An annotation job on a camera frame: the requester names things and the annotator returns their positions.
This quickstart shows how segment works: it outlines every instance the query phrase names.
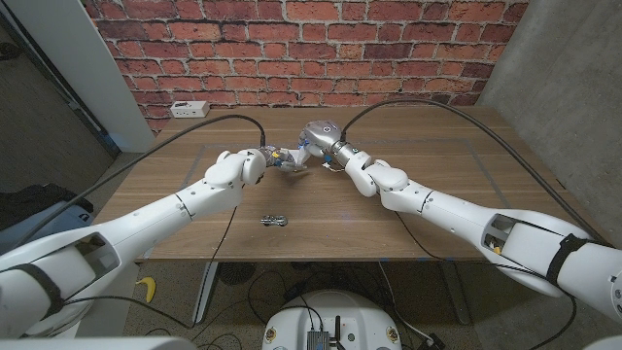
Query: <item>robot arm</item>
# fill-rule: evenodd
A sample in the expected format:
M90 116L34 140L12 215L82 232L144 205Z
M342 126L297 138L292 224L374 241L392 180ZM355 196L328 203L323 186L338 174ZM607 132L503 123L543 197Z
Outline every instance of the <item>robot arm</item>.
M254 185L274 150L222 153L205 177L113 221L56 233L0 257L0 337L59 333L88 311L124 269L193 220L231 209Z
M362 195L415 214L461 237L517 282L543 294L562 291L622 323L622 252L595 243L583 229L529 210L486 208L409 180L383 160L371 161L347 142L334 122L311 122L301 134L310 153L335 158Z

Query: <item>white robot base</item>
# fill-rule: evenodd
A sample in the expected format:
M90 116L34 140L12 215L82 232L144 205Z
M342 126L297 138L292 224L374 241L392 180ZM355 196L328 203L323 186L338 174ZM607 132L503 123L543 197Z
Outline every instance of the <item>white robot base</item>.
M314 311L305 308L307 305L320 314L322 323ZM384 310L364 297L338 290L307 293L285 304L268 321L261 349L329 350L335 340L342 345L337 348L347 350L401 349L396 323Z

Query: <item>power strip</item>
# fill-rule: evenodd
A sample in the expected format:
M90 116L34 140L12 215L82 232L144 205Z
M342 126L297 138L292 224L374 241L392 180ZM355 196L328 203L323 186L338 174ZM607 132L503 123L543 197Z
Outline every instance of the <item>power strip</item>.
M171 107L175 118L203 118L209 111L206 101L175 101Z

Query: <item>concrete wall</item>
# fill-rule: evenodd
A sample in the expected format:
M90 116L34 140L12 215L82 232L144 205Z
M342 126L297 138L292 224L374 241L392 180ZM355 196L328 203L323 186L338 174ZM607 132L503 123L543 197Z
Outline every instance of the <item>concrete wall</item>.
M532 1L477 104L497 108L622 247L622 1Z

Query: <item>yellow object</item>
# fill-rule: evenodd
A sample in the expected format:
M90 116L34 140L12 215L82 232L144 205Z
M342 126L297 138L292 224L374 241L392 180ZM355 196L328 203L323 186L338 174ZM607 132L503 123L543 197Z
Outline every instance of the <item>yellow object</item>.
M156 293L156 281L152 277L145 277L142 280L136 282L136 284L147 285L147 296L145 297L145 300L147 302L152 302L152 299L154 298L154 294Z

